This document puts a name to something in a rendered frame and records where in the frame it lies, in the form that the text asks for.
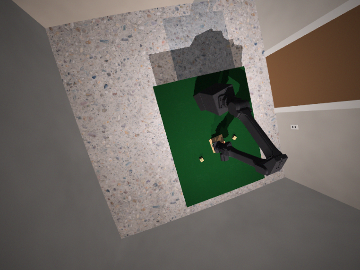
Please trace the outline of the peach flat mat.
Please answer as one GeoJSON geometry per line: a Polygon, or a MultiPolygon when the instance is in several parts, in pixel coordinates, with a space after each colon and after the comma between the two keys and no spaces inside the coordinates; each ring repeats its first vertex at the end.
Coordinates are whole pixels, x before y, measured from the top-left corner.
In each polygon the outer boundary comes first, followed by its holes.
{"type": "MultiPolygon", "coordinates": [[[[222,134],[209,140],[209,142],[210,142],[210,144],[211,144],[211,147],[212,147],[213,142],[217,142],[217,141],[224,141],[222,134]]],[[[213,147],[212,147],[212,150],[213,150],[213,152],[215,153],[213,147]]]]}

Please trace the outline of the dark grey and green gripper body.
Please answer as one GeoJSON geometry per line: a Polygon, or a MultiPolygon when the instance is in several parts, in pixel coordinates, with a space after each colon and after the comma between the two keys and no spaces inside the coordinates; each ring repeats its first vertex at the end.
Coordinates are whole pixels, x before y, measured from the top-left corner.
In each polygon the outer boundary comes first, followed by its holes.
{"type": "Polygon", "coordinates": [[[219,147],[219,144],[218,144],[218,143],[220,143],[220,141],[213,142],[214,151],[215,151],[216,153],[219,153],[219,152],[220,152],[220,151],[218,150],[218,147],[219,147]]]}

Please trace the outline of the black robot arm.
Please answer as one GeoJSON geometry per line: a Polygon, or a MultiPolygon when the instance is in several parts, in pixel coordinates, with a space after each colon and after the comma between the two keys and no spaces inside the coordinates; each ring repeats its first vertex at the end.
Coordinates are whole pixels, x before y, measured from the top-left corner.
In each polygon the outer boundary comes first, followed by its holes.
{"type": "Polygon", "coordinates": [[[256,172],[266,176],[280,171],[288,157],[275,147],[253,118],[249,101],[235,97],[234,93],[228,93],[218,96],[218,104],[220,109],[228,108],[229,113],[244,124],[266,157],[266,159],[262,159],[239,151],[232,146],[231,142],[226,142],[218,143],[221,161],[227,161],[229,157],[233,157],[255,167],[256,172]]]}

